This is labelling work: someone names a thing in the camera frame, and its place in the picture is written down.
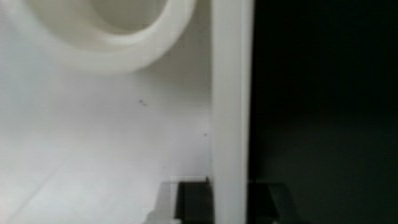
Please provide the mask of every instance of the white floor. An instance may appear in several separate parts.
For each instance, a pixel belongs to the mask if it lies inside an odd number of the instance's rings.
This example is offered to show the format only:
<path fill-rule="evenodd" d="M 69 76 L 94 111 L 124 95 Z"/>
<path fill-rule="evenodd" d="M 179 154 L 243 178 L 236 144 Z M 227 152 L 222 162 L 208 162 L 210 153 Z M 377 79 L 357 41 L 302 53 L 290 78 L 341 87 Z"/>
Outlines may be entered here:
<path fill-rule="evenodd" d="M 0 224 L 142 224 L 160 183 L 210 175 L 208 0 L 137 74 L 71 71 L 0 4 Z"/>

